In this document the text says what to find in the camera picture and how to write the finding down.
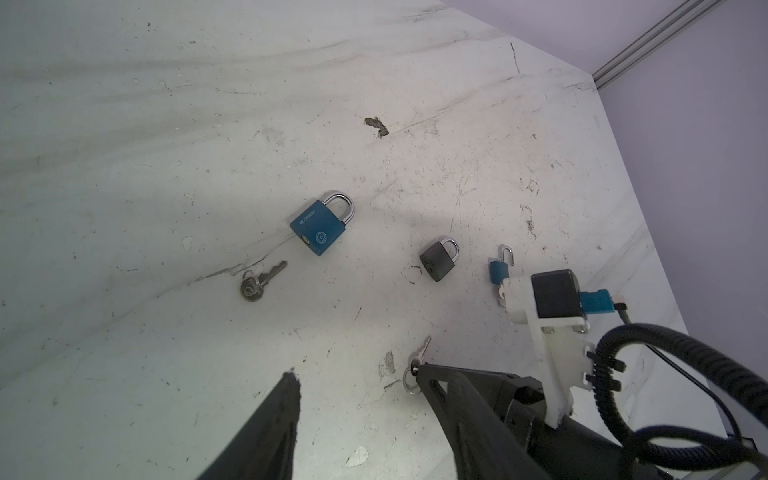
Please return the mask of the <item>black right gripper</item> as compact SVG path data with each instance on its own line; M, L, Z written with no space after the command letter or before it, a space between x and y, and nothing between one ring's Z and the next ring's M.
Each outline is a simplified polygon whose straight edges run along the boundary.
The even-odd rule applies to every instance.
M545 422L532 377L423 363L416 378L453 451L460 479L575 479L575 422Z

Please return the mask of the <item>blue padlock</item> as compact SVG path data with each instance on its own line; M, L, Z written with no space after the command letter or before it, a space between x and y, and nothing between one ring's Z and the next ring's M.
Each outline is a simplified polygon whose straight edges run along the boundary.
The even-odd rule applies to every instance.
M330 205L335 201L347 206L344 217L337 216L331 210ZM355 213L355 203L347 194L331 191L301 212L289 226L315 255L321 256L345 232Z
M489 279L492 284L501 286L510 277L510 269L514 266L514 253L507 245L499 246L499 257L489 263Z

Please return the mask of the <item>small grey padlock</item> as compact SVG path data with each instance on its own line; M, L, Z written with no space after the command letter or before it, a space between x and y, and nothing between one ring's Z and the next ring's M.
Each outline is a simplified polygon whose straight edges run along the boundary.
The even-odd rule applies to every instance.
M449 236L439 237L419 255L424 269L435 282L440 282L455 267L459 257L459 244Z

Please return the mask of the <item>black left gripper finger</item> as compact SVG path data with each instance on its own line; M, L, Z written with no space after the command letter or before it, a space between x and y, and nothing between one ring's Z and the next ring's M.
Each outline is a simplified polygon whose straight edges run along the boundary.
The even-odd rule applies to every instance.
M284 373L201 479L291 479L300 416L300 382Z

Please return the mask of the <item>silver key with ring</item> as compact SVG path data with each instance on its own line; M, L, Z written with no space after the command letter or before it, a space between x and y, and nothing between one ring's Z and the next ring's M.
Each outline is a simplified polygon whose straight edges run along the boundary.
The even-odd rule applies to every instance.
M260 300L264 295L266 286L287 266L288 262L283 260L279 264L272 267L270 270L262 272L258 275L255 275L252 271L245 272L240 284L241 296L249 302L256 302Z

